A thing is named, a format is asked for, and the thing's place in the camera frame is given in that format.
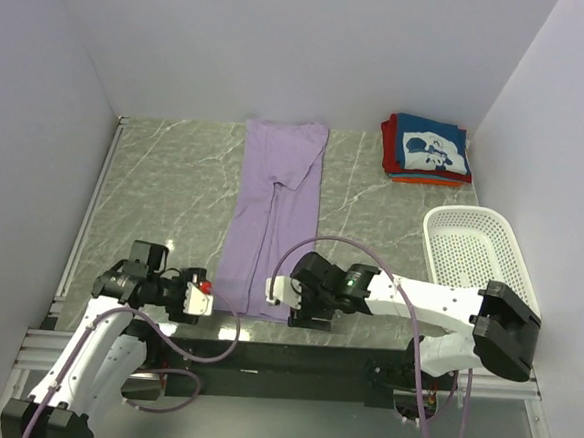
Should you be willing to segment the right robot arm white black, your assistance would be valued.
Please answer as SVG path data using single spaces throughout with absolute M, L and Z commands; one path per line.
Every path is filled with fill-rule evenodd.
M 396 316 L 438 326 L 401 361 L 401 377 L 421 387 L 449 371 L 484 368 L 512 382 L 531 378 L 541 319 L 510 288 L 491 280 L 484 288 L 426 283 L 365 264 L 342 270 L 316 252 L 304 255 L 289 276 L 266 282 L 267 300 L 290 307 L 295 328 L 329 330 L 334 312 Z

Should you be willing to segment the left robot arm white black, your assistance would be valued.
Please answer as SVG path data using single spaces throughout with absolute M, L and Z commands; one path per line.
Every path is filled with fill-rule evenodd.
M 213 310 L 204 268 L 172 269 L 165 245 L 134 241 L 127 258 L 99 275 L 75 333 L 24 399 L 3 407 L 4 438 L 94 438 L 92 423 L 136 371 L 154 369 L 162 346 L 141 328 L 138 309 L 153 305 L 177 322 L 196 324 Z

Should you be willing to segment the purple t shirt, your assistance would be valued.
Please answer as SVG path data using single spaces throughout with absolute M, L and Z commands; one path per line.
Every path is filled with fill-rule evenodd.
M 285 323 L 265 284 L 292 246 L 317 235 L 326 125 L 246 124 L 239 194 L 217 266 L 215 291 L 240 315 Z

